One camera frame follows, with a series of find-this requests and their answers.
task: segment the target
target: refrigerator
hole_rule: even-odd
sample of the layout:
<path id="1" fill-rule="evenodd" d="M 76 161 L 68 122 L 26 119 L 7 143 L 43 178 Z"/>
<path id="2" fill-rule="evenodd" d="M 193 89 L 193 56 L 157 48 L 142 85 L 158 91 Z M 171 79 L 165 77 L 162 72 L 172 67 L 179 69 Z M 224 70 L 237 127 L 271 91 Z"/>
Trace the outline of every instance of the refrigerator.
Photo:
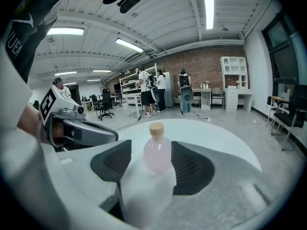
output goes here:
<path id="1" fill-rule="evenodd" d="M 174 78 L 169 72 L 164 72 L 165 75 L 165 106 L 173 107 L 175 105 Z"/>

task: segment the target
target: ceiling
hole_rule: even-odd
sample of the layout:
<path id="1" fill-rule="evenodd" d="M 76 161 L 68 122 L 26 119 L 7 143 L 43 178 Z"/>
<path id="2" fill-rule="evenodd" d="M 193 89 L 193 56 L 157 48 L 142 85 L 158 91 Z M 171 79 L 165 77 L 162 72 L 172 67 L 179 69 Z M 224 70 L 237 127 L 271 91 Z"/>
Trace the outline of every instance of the ceiling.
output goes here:
<path id="1" fill-rule="evenodd" d="M 64 82 L 108 79 L 152 57 L 191 47 L 243 44 L 244 37 L 264 12 L 270 0 L 214 0 L 212 30 L 206 30 L 204 0 L 141 0 L 121 14 L 116 3 L 102 0 L 62 0 L 55 26 L 84 28 L 82 36 L 47 36 L 39 45 L 28 84 L 54 80 Z M 116 44 L 121 38 L 145 50 L 144 54 Z M 93 73 L 94 69 L 112 73 Z"/>

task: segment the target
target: fluorescent light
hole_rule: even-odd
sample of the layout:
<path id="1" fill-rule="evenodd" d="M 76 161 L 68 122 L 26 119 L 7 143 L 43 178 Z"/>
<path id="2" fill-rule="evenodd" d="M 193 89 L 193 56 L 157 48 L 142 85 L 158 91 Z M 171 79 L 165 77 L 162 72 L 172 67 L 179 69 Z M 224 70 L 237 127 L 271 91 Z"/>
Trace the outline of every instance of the fluorescent light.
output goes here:
<path id="1" fill-rule="evenodd" d="M 68 72 L 56 73 L 55 75 L 59 76 L 59 75 L 66 75 L 66 74 L 72 74 L 72 73 L 77 73 L 77 72 L 76 71 L 68 71 Z"/>
<path id="2" fill-rule="evenodd" d="M 213 28 L 214 0 L 205 0 L 207 30 Z"/>
<path id="3" fill-rule="evenodd" d="M 93 70 L 93 72 L 111 72 L 109 70 Z"/>
<path id="4" fill-rule="evenodd" d="M 83 32 L 83 28 L 53 27 L 49 30 L 47 35 L 83 35 Z"/>
<path id="5" fill-rule="evenodd" d="M 70 85 L 70 84 L 76 84 L 77 82 L 69 82 L 69 83 L 65 83 L 63 85 Z"/>
<path id="6" fill-rule="evenodd" d="M 134 50 L 136 50 L 136 51 L 138 51 L 138 52 L 143 52 L 144 50 L 143 49 L 141 49 L 141 48 L 139 48 L 139 47 L 136 47 L 135 45 L 133 45 L 133 44 L 131 44 L 131 43 L 128 43 L 128 42 L 125 42 L 125 41 L 123 41 L 123 40 L 121 40 L 121 39 L 117 39 L 116 41 L 115 41 L 117 44 L 121 44 L 121 45 L 123 45 L 123 46 L 126 46 L 126 47 L 128 47 L 128 48 L 132 48 L 132 49 L 134 49 Z"/>

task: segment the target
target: window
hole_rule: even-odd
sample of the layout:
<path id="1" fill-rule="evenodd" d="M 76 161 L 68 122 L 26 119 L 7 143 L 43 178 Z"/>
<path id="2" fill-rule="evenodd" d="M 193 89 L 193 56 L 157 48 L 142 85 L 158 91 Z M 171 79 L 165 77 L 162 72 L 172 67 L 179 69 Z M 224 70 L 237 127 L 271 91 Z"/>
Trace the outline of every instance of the window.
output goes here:
<path id="1" fill-rule="evenodd" d="M 291 40 L 296 29 L 291 19 L 282 11 L 262 31 L 266 41 L 273 71 L 273 95 L 291 97 L 299 84 L 297 56 Z"/>

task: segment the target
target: bottle cap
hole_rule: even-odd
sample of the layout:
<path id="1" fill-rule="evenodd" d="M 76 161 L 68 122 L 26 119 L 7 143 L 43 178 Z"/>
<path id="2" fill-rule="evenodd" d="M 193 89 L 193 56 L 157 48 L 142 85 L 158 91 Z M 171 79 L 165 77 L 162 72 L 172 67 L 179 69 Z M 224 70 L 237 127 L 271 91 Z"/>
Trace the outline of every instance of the bottle cap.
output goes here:
<path id="1" fill-rule="evenodd" d="M 159 136 L 164 134 L 164 125 L 162 123 L 153 123 L 149 125 L 149 131 L 152 136 Z"/>

